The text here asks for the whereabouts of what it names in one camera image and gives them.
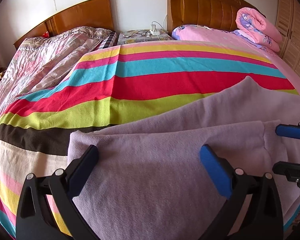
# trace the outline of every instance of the bolt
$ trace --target bolt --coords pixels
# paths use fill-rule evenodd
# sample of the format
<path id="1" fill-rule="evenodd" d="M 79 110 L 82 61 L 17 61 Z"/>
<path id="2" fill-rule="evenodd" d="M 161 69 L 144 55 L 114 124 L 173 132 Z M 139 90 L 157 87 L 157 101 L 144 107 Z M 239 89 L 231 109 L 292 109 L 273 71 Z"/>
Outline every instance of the bolt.
<path id="1" fill-rule="evenodd" d="M 55 171 L 55 174 L 56 174 L 57 176 L 61 176 L 61 175 L 63 174 L 63 169 L 57 169 L 57 170 Z"/>
<path id="2" fill-rule="evenodd" d="M 28 175 L 27 175 L 27 179 L 32 179 L 33 178 L 33 173 L 29 173 Z"/>
<path id="3" fill-rule="evenodd" d="M 272 174 L 269 173 L 269 172 L 267 172 L 267 173 L 266 173 L 266 178 L 267 178 L 267 179 L 272 179 Z"/>
<path id="4" fill-rule="evenodd" d="M 243 169 L 237 168 L 237 169 L 235 169 L 235 173 L 236 173 L 237 175 L 243 175 L 243 174 L 244 174 L 244 171 L 243 171 Z"/>

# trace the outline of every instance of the colorful striped fabric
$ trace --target colorful striped fabric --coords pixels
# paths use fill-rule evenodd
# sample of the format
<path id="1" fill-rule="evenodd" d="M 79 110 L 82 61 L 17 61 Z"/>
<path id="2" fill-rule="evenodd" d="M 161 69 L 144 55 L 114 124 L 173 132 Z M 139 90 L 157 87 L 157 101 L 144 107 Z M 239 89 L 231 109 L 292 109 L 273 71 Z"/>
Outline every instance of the colorful striped fabric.
<path id="1" fill-rule="evenodd" d="M 84 55 L 56 87 L 19 97 L 0 118 L 0 222 L 15 237 L 26 175 L 67 166 L 71 132 L 91 132 L 170 111 L 229 88 L 246 76 L 297 94 L 266 58 L 197 42 L 147 42 Z M 69 234 L 57 208 L 52 211 Z"/>

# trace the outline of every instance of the nightstand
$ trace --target nightstand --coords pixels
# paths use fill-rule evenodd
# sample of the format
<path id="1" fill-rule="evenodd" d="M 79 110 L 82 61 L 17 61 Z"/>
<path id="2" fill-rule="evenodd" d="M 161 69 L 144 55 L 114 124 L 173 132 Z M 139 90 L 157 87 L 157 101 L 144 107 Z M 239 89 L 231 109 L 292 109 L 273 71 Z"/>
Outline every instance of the nightstand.
<path id="1" fill-rule="evenodd" d="M 171 38 L 164 30 L 162 29 L 157 29 L 157 30 L 160 31 L 160 34 L 158 36 L 161 41 L 173 41 L 173 38 Z M 120 33 L 117 45 L 144 42 L 144 41 L 159 41 L 159 39 L 157 35 L 152 35 L 149 32 L 149 30 L 134 30 L 125 33 Z"/>

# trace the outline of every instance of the wardrobe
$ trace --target wardrobe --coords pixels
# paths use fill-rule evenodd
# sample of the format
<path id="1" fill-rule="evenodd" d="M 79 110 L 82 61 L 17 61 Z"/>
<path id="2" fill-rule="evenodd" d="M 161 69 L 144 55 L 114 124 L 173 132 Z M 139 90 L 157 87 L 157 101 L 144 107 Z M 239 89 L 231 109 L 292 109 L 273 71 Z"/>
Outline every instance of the wardrobe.
<path id="1" fill-rule="evenodd" d="M 300 77 L 300 4 L 279 0 L 276 27 L 282 35 L 279 56 Z"/>

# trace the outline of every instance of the headboard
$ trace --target headboard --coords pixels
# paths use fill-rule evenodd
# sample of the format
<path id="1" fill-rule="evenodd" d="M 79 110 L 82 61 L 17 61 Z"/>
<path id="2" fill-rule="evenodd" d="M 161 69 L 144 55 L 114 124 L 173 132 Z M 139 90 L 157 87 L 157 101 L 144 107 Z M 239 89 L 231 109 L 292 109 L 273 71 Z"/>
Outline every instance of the headboard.
<path id="1" fill-rule="evenodd" d="M 53 37 L 81 26 L 113 30 L 110 0 L 88 0 L 65 9 L 34 27 L 14 46 L 18 49 L 25 38 L 40 37 L 45 32 Z"/>
<path id="2" fill-rule="evenodd" d="M 167 29 L 171 35 L 180 25 L 199 24 L 233 31 L 237 12 L 243 7 L 257 10 L 244 0 L 168 0 Z"/>

